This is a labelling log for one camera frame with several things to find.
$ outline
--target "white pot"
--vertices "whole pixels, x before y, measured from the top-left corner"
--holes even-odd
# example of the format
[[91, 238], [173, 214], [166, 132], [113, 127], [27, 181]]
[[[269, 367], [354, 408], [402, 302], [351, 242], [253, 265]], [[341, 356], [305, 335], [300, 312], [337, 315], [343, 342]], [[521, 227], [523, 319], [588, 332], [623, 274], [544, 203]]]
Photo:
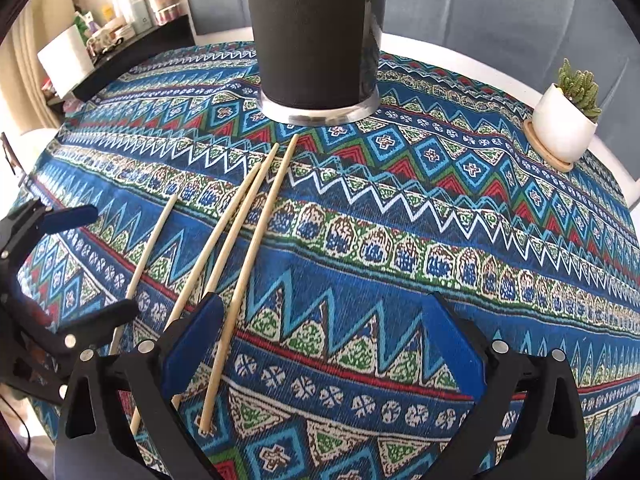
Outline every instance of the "white pot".
[[536, 105], [531, 120], [538, 140], [563, 162], [575, 162], [582, 156], [598, 126], [553, 84]]

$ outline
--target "black container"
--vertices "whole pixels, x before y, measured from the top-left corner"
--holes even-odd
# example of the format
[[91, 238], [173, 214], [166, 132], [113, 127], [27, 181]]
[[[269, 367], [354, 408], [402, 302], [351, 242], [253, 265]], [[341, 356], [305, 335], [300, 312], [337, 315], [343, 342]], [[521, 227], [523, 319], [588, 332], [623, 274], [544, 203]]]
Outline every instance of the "black container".
[[385, 0], [249, 0], [249, 6], [262, 100], [335, 110], [363, 102], [371, 108], [378, 99]]

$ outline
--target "screw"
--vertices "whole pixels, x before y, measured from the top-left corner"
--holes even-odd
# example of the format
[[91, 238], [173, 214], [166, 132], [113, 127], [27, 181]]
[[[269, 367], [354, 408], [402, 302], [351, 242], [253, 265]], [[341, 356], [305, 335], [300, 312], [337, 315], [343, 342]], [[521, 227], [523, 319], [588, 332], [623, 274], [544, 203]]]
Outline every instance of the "screw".
[[74, 346], [76, 346], [76, 336], [74, 336], [73, 334], [65, 335], [65, 346], [67, 348], [73, 348]]
[[496, 339], [491, 343], [491, 348], [493, 348], [494, 352], [498, 354], [506, 354], [509, 351], [509, 345], [501, 339]]
[[82, 353], [80, 354], [80, 360], [87, 362], [90, 361], [93, 356], [94, 351], [88, 348], [87, 350], [82, 350]]
[[154, 349], [155, 346], [156, 344], [151, 341], [151, 339], [147, 339], [146, 341], [143, 341], [138, 345], [138, 352], [140, 352], [141, 354], [148, 354]]
[[559, 363], [561, 363], [562, 361], [564, 361], [564, 359], [566, 358], [566, 356], [564, 355], [564, 352], [559, 349], [559, 348], [554, 348], [551, 351], [551, 357], [553, 359], [555, 359], [556, 361], [558, 361]]

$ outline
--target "cactus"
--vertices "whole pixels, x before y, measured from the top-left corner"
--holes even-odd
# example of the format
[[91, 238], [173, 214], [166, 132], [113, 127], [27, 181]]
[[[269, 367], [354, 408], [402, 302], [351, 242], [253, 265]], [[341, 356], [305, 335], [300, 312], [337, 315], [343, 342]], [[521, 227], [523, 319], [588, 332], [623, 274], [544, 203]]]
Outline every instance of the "cactus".
[[585, 117], [596, 122], [602, 110], [596, 106], [598, 85], [593, 81], [593, 72], [577, 70], [574, 73], [569, 60], [564, 58], [558, 71], [558, 88]]

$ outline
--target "tablecloth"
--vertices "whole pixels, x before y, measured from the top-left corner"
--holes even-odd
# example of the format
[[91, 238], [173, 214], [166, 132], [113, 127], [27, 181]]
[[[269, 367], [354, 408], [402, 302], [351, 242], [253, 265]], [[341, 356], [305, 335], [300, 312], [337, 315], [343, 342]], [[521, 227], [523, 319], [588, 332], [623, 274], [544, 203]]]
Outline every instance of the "tablecloth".
[[[122, 298], [179, 192], [122, 349], [156, 338], [236, 187], [297, 133], [210, 431], [197, 430], [210, 351], [180, 406], [225, 479], [423, 474], [472, 407], [419, 322], [420, 299], [434, 290], [489, 338], [530, 354], [565, 351], [592, 476], [619, 444], [639, 385], [640, 250], [620, 188], [590, 153], [567, 174], [546, 165], [521, 131], [530, 108], [499, 89], [389, 54], [378, 79], [382, 105], [370, 118], [304, 128], [257, 109], [252, 43], [175, 50], [135, 67], [68, 115], [22, 190], [20, 200], [100, 211], [91, 226], [44, 238], [22, 288], [56, 324]], [[267, 190], [220, 282], [225, 301]], [[57, 411], [34, 404], [55, 438]], [[521, 404], [482, 468], [500, 460]], [[137, 440], [164, 470], [144, 429]]]

